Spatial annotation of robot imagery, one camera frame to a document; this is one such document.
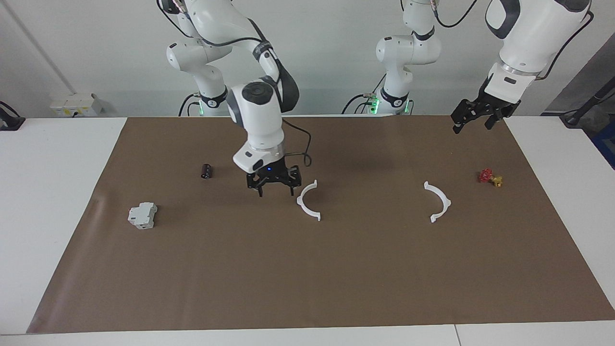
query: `brown paper mat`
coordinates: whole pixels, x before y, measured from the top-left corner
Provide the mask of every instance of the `brown paper mat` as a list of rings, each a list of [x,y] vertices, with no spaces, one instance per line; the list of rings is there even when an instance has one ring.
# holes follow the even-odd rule
[[[504,123],[291,120],[320,223],[285,186],[245,187],[229,119],[129,119],[28,332],[615,320]],[[426,180],[453,201],[435,224]],[[153,230],[126,220],[144,201]]]

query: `small black capacitor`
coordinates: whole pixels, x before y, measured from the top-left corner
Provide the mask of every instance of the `small black capacitor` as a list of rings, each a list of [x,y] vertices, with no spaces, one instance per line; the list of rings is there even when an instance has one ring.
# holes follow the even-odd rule
[[[213,175],[213,168],[210,164],[204,164],[200,171],[200,177],[203,179],[211,179]]]

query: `wall socket strip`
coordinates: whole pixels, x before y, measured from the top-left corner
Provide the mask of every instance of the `wall socket strip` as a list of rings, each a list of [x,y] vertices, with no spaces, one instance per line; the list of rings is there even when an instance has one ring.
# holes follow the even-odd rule
[[[49,106],[52,112],[61,118],[77,116],[100,116],[103,110],[94,94],[73,94],[60,97]]]

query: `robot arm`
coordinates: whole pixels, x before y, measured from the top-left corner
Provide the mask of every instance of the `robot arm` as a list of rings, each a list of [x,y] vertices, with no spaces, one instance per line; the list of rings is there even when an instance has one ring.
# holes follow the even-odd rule
[[[224,85],[222,72],[208,64],[227,56],[232,47],[209,46],[175,4],[167,0],[163,0],[163,4],[167,13],[177,15],[180,30],[191,37],[187,44],[175,42],[167,48],[169,64],[193,76],[199,87],[199,103],[204,114],[212,116],[226,113],[224,105],[228,90]]]
[[[288,112],[294,109],[299,100],[299,88],[253,20],[239,13],[230,0],[184,2],[185,16],[207,44],[249,50],[265,72],[261,80],[274,88],[280,110]]]
[[[181,12],[180,24],[182,18],[185,18],[183,31],[194,38],[198,37],[209,50],[194,46],[170,47],[170,53],[175,53],[175,56],[168,54],[169,60],[177,60],[177,53],[186,51],[182,57],[194,57],[186,60],[194,61],[193,65],[196,66],[196,61],[212,61],[210,58],[222,57],[230,51],[231,46],[236,46],[250,51],[261,65],[265,76],[232,87],[225,94],[232,120],[244,128],[248,135],[246,143],[235,154],[233,161],[247,173],[248,187],[258,190],[260,196],[263,195],[263,185],[271,182],[289,186],[292,195],[293,189],[301,186],[301,175],[298,166],[286,167],[282,112],[294,109],[297,104],[299,89],[295,80],[284,68],[256,23],[239,13],[231,0],[171,1]],[[183,68],[182,64],[179,66],[182,70],[199,70],[197,67],[192,69]],[[201,80],[199,87],[202,84],[212,86],[211,82],[216,80],[219,81],[216,84],[217,90],[220,90],[224,82],[218,72],[208,66],[201,68],[198,74],[193,72],[193,75],[198,84]]]
[[[512,116],[526,89],[580,27],[590,4],[591,0],[493,0],[486,22],[504,47],[476,100],[462,100],[451,115],[455,133],[481,116],[489,116],[487,129]]]
[[[442,51],[430,0],[406,0],[403,21],[412,30],[410,36],[386,37],[376,47],[376,56],[387,73],[377,94],[377,113],[402,112],[413,79],[408,66],[434,63]]]

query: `black stand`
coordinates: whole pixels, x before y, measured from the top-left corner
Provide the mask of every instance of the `black stand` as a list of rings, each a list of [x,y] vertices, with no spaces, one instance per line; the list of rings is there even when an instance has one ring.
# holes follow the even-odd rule
[[[600,101],[602,101],[606,97],[606,95],[613,89],[615,89],[615,77],[611,78],[611,80],[608,81],[608,83],[606,83],[605,86],[602,87],[602,89],[600,89],[591,99],[589,99],[589,101],[585,102],[585,104],[581,108],[579,108],[579,110],[575,114],[571,115],[570,117],[560,115],[561,121],[569,129],[580,128],[579,121],[581,120],[581,118],[583,118],[583,116],[587,114],[587,112],[595,105],[599,104]]]
[[[0,108],[0,119],[6,123],[6,126],[0,124],[0,131],[17,131],[23,122],[26,121],[26,118],[10,116],[2,108]]]

